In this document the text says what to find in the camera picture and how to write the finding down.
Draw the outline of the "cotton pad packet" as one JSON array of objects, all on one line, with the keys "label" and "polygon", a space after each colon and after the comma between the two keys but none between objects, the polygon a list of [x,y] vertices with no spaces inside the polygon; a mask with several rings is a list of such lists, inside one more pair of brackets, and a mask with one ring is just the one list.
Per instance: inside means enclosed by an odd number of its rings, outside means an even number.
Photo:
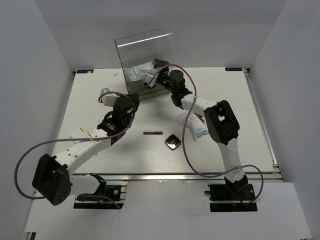
[{"label": "cotton pad packet", "polygon": [[[184,126],[188,111],[184,111],[176,117],[175,122],[180,126]],[[195,113],[191,112],[187,118],[186,127],[192,132],[195,139],[208,135],[209,131],[204,122],[202,122]]]},{"label": "cotton pad packet", "polygon": [[124,68],[124,74],[130,81],[136,82],[144,78],[145,72],[154,68],[154,61],[149,61],[144,64]]}]

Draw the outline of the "clear acrylic drawer organizer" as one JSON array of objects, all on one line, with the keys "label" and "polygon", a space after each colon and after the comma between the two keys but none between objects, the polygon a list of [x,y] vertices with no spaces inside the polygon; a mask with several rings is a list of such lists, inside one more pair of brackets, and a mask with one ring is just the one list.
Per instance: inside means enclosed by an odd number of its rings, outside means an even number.
[{"label": "clear acrylic drawer organizer", "polygon": [[168,91],[156,84],[147,88],[145,84],[156,73],[157,62],[174,62],[169,29],[154,29],[115,39],[126,88],[129,94],[139,94],[141,101],[165,95]]}]

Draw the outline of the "red black lipstick pen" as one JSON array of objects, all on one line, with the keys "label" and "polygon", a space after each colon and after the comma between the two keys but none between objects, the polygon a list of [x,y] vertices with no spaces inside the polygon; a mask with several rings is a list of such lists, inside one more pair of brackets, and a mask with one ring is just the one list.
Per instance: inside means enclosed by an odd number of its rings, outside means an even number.
[{"label": "red black lipstick pen", "polygon": [[205,119],[198,113],[195,113],[195,115],[204,123]]}]

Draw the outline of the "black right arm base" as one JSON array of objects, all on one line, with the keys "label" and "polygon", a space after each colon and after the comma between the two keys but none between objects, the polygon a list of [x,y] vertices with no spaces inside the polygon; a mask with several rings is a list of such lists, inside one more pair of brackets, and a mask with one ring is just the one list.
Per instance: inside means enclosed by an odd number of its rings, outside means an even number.
[{"label": "black right arm base", "polygon": [[232,192],[225,184],[211,184],[208,185],[208,190],[204,194],[209,198],[209,206],[212,213],[258,211],[256,202],[248,204],[256,197],[252,184],[246,186],[236,195],[232,195]]}]

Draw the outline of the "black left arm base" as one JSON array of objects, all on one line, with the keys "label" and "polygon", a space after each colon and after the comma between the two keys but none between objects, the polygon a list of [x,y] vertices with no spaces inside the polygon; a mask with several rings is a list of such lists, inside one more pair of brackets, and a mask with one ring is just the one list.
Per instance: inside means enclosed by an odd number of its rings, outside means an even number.
[{"label": "black left arm base", "polygon": [[73,208],[84,210],[121,210],[126,187],[107,183],[97,174],[74,175],[71,177],[71,196],[75,196]]}]

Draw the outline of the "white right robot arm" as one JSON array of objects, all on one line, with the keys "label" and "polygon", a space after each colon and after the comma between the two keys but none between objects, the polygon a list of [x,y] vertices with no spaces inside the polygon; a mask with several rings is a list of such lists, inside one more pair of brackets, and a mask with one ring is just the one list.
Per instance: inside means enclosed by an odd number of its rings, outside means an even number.
[{"label": "white right robot arm", "polygon": [[222,156],[226,195],[236,200],[248,185],[238,152],[239,122],[228,101],[214,102],[198,97],[196,90],[191,92],[186,87],[184,75],[188,73],[181,67],[169,71],[171,66],[167,61],[154,59],[156,73],[147,84],[159,84],[168,90],[173,104],[187,111],[187,118],[191,112],[205,118],[209,136],[217,143]]}]

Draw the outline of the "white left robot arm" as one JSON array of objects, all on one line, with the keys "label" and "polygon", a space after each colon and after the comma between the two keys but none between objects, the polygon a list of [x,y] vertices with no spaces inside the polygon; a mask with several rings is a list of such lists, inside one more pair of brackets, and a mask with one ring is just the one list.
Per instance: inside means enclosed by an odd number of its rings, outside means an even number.
[{"label": "white left robot arm", "polygon": [[54,156],[43,155],[37,164],[32,186],[52,205],[61,204],[70,195],[85,195],[99,200],[105,196],[106,182],[95,173],[74,175],[75,171],[120,140],[131,126],[139,107],[137,93],[118,96],[112,111],[75,145]]}]

